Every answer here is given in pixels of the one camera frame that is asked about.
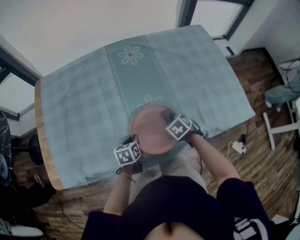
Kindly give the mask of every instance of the pink plate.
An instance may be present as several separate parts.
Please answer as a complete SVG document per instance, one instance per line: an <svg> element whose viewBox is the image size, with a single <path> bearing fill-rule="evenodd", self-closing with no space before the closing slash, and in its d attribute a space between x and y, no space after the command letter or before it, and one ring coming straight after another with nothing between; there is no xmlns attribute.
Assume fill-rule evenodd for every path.
<svg viewBox="0 0 300 240"><path fill-rule="evenodd" d="M133 116L130 135L137 135L140 149L151 155L160 155L170 151L177 141L166 131L168 115L175 112L162 104L147 104Z"/></svg>

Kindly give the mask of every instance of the marble tabletop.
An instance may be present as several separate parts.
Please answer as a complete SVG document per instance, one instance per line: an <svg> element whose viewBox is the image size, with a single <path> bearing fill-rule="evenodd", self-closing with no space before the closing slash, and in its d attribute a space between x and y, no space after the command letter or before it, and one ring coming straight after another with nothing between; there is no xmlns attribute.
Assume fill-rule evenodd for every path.
<svg viewBox="0 0 300 240"><path fill-rule="evenodd" d="M8 124L8 120L4 113L0 112L0 154L6 159L8 165L8 177L6 179L0 179L0 182L4 186L8 186L11 182L11 176L13 175L13 155L11 148L11 134Z"/></svg>

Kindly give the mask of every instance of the forearm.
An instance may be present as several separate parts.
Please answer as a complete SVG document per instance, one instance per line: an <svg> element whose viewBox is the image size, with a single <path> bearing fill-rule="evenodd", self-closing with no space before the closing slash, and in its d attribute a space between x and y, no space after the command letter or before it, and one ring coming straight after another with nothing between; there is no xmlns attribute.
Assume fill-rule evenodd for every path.
<svg viewBox="0 0 300 240"><path fill-rule="evenodd" d="M132 166L126 166L123 171L132 175ZM115 180L113 189L107 199L103 212L108 214L121 215L129 204L131 180L120 173Z"/></svg>
<svg viewBox="0 0 300 240"><path fill-rule="evenodd" d="M189 141L198 152L218 187L226 179L240 179L239 174L232 163L200 135L193 134L189 138Z"/></svg>

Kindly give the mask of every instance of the white flower print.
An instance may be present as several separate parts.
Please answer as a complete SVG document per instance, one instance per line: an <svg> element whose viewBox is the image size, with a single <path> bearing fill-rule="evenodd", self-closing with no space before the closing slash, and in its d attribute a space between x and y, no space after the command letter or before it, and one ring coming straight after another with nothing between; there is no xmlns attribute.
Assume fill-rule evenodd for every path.
<svg viewBox="0 0 300 240"><path fill-rule="evenodd" d="M126 45L124 47L125 51L121 51L118 53L118 56L123 58L121 60L121 64L127 64L128 62L130 62L133 65L137 65L138 61L137 59L141 59L144 57L143 53L139 52L140 47L139 46L135 46L133 47L133 49L131 50L131 47L129 45Z"/></svg>
<svg viewBox="0 0 300 240"><path fill-rule="evenodd" d="M139 104L138 106L136 106L138 109L140 109L143 105L145 104L156 104L156 103L162 103L164 101L164 99L162 98L162 96L158 96L156 98L152 98L149 94L144 95L144 104Z"/></svg>

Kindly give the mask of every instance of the wooden table edge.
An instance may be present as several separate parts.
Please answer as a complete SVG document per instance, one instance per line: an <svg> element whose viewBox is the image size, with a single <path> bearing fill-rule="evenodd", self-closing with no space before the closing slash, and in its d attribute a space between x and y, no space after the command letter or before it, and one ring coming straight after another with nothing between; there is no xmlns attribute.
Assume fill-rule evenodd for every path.
<svg viewBox="0 0 300 240"><path fill-rule="evenodd" d="M57 169L55 167L53 158L50 153L48 140L46 137L46 131L45 131L44 119L43 119L42 107L41 107L41 81L40 80L35 84L34 87L34 110L35 110L36 129L38 133L39 144L40 144L45 170L48 174L51 185L56 190L63 190L64 185L62 184L61 179L59 178Z"/></svg>

